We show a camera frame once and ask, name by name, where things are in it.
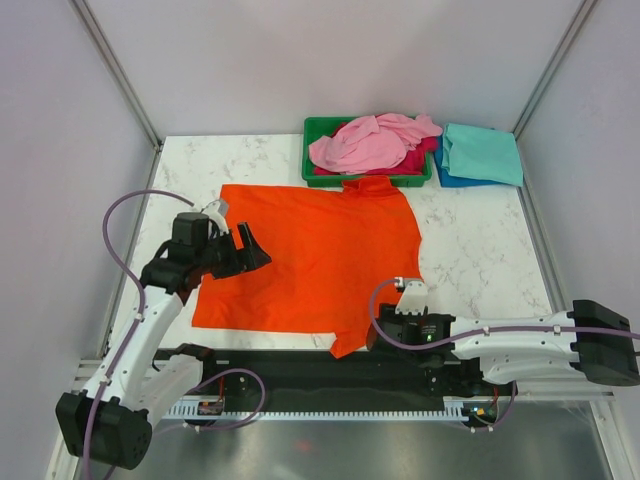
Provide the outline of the orange t shirt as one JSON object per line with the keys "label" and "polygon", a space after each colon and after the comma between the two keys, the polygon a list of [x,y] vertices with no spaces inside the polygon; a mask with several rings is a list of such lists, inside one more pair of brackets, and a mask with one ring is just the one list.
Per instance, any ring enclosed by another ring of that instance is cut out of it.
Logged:
{"label": "orange t shirt", "polygon": [[374,289],[417,278],[421,234],[405,195],[386,177],[346,181],[341,191],[227,184],[227,220],[250,227],[268,265],[206,278],[196,328],[328,334],[336,358],[365,346]]}

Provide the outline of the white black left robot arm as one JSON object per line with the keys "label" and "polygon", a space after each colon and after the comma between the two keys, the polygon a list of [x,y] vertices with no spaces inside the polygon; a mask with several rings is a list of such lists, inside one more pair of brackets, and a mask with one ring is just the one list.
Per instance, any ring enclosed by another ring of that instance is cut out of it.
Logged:
{"label": "white black left robot arm", "polygon": [[82,389],[58,400],[68,452],[85,462],[136,468],[168,410],[191,389],[211,392],[220,378],[215,364],[188,353],[149,374],[168,328],[203,278],[233,277],[270,261],[247,223],[231,231],[219,213],[178,214],[170,238],[142,269],[138,304],[123,332]]}

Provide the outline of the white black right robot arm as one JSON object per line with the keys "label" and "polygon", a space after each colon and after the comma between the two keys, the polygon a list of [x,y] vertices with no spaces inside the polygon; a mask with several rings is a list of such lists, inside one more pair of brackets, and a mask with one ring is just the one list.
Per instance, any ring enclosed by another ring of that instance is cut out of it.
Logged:
{"label": "white black right robot arm", "polygon": [[424,370],[449,368],[469,393],[481,393],[491,384],[568,374],[610,387],[639,384],[638,334],[624,316],[592,300],[520,319],[408,312],[375,300],[368,309],[368,349]]}

